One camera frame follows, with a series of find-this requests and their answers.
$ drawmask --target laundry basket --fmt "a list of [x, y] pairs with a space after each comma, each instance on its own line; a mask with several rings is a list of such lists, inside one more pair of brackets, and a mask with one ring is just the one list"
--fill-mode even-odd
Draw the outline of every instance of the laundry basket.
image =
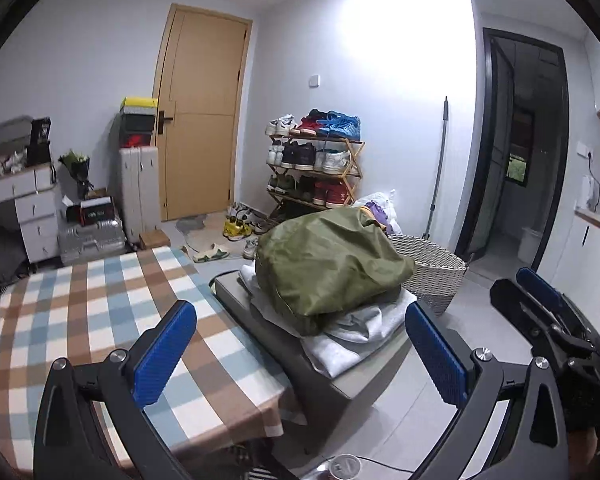
[[402, 284], [441, 316], [460, 288], [466, 263], [432, 242], [405, 235], [389, 236], [398, 254], [415, 260], [413, 276]]

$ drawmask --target checkered tablecloth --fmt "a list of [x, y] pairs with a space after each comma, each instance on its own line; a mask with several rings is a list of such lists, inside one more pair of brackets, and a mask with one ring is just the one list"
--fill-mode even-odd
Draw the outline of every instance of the checkered tablecloth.
[[[102, 361], [128, 349], [176, 299], [192, 303], [195, 335], [160, 399], [144, 410], [179, 457], [282, 434], [281, 419], [303, 423], [278, 364], [233, 322], [191, 261], [168, 247], [42, 272], [0, 298], [0, 451], [33, 468], [40, 399], [51, 363]], [[102, 403], [105, 436], [131, 466]]]

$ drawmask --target green jacket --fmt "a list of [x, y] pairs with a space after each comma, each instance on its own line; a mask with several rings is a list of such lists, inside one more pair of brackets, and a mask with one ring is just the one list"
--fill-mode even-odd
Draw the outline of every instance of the green jacket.
[[287, 220], [260, 237], [256, 252], [260, 288], [301, 335], [409, 279], [413, 266], [359, 207]]

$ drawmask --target window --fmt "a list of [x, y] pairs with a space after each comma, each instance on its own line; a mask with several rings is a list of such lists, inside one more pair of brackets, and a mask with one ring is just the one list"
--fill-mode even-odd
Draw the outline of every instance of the window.
[[514, 105], [507, 180], [526, 187], [533, 145], [534, 114], [529, 110]]

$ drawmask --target blue sneaker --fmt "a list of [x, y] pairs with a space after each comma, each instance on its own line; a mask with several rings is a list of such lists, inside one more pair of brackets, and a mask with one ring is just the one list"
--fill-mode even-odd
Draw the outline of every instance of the blue sneaker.
[[337, 114], [337, 117], [317, 121], [322, 124], [318, 133], [323, 136], [342, 137], [349, 140], [360, 140], [360, 118], [345, 114]]

